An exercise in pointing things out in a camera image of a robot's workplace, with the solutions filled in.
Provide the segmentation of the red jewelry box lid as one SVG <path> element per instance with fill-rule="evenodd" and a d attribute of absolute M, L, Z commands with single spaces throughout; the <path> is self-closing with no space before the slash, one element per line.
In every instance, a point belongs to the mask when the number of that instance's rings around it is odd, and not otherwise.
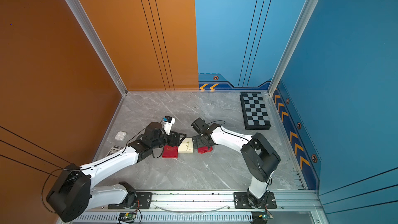
<path fill-rule="evenodd" d="M 201 147 L 201 148 L 198 148 L 198 153 L 204 154 L 204 153 L 211 152 L 212 150 L 213 150 L 212 147 Z"/>

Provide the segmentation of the cream lotus print box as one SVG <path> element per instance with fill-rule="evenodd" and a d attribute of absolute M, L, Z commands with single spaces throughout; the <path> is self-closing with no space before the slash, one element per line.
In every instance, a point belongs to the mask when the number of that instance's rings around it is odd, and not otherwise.
<path fill-rule="evenodd" d="M 185 138 L 178 147 L 179 154 L 192 154 L 194 153 L 193 139 Z"/>

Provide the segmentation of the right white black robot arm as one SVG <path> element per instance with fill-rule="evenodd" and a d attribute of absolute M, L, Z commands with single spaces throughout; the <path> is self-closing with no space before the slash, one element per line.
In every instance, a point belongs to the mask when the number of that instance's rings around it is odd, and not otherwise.
<path fill-rule="evenodd" d="M 241 153 L 252 175 L 247 190 L 248 203 L 252 208 L 266 207 L 266 201 L 270 199 L 268 187 L 281 158 L 265 136 L 261 133 L 240 134 L 217 123 L 206 123 L 201 118 L 191 126 L 205 146 L 222 145 Z"/>

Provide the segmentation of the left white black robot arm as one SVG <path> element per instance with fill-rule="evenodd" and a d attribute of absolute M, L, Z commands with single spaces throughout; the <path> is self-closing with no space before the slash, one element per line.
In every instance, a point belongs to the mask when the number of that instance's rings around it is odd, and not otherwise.
<path fill-rule="evenodd" d="M 186 137 L 184 133 L 172 131 L 171 127 L 152 122 L 129 139 L 120 151 L 89 164 L 70 164 L 60 169 L 60 175 L 42 202 L 65 223 L 91 208 L 120 204 L 133 191 L 129 184 L 107 187 L 98 187 L 98 184 L 144 160 L 156 148 L 178 147 Z"/>

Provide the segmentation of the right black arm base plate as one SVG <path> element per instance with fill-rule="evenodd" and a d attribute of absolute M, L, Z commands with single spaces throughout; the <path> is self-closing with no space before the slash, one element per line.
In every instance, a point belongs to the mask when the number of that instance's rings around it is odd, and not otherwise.
<path fill-rule="evenodd" d="M 236 209 L 246 209 L 246 208 L 267 208 L 267 209 L 277 209 L 277 203 L 275 196 L 272 192 L 267 191 L 260 199 L 257 199 L 250 192 L 234 192 L 234 204 Z"/>

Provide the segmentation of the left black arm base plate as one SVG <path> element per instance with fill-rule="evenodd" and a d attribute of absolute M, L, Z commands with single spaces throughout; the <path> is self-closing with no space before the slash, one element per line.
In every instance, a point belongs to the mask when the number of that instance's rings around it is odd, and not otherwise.
<path fill-rule="evenodd" d="M 149 209 L 152 192 L 130 192 L 119 204 L 109 204 L 108 209 Z"/>

